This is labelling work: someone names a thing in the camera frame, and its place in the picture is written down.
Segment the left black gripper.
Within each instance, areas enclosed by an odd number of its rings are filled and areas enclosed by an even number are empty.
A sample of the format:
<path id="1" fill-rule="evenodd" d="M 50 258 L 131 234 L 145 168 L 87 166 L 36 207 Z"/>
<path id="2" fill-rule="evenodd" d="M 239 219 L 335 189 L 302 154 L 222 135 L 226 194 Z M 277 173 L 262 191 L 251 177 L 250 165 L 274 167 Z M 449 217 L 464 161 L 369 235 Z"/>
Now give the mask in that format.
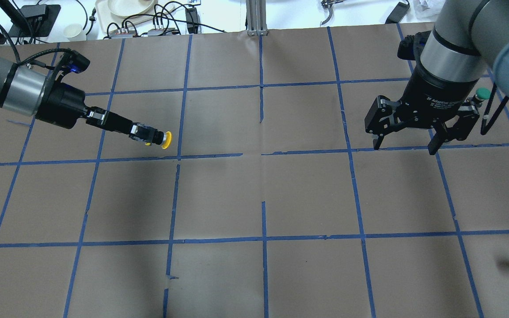
<path id="1" fill-rule="evenodd" d="M 117 113 L 85 104 L 86 93 L 71 85 L 54 82 L 45 93 L 35 113 L 35 119 L 65 129 L 72 129 L 78 119 L 85 119 L 88 125 L 110 132 L 135 136 L 133 121 Z"/>

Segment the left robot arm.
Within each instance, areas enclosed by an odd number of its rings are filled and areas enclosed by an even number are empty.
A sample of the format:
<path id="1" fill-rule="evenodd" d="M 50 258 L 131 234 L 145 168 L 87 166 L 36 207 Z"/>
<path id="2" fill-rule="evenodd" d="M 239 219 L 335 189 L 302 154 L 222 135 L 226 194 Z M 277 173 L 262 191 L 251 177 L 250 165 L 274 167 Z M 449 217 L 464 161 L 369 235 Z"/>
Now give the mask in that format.
<path id="1" fill-rule="evenodd" d="M 56 79 L 59 70 L 85 70 L 89 61 L 78 52 L 66 50 L 56 69 L 44 74 L 0 57 L 0 108 L 34 117 L 39 121 L 71 129 L 79 119 L 106 131 L 134 135 L 137 123 L 100 107 L 85 103 L 86 94 Z"/>

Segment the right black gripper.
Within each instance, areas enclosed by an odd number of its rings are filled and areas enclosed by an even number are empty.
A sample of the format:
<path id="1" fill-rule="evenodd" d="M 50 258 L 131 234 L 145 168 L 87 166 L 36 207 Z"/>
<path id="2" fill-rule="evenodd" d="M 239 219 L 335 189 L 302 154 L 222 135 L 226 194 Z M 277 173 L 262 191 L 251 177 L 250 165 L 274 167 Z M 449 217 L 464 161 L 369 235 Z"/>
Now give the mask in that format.
<path id="1" fill-rule="evenodd" d="M 478 80 L 454 82 L 440 79 L 422 68 L 415 68 L 402 97 L 392 101 L 377 96 L 365 116 L 365 132 L 373 137 L 378 150 L 384 137 L 405 128 L 429 129 L 436 133 L 428 143 L 428 152 L 435 155 L 449 141 L 466 139 L 479 120 L 474 105 L 463 105 Z M 445 121 L 458 117 L 453 126 Z"/>

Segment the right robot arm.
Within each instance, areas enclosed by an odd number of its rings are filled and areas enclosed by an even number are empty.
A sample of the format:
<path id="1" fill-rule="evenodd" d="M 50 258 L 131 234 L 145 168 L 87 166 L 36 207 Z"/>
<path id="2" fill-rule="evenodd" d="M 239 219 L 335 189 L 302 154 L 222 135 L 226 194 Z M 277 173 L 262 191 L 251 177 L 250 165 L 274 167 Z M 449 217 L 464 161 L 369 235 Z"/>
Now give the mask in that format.
<path id="1" fill-rule="evenodd" d="M 365 117 L 375 150 L 407 128 L 435 130 L 431 155 L 479 119 L 484 135 L 509 101 L 509 0 L 447 0 L 433 29 L 406 36 L 397 56 L 416 66 L 402 97 L 377 96 Z"/>

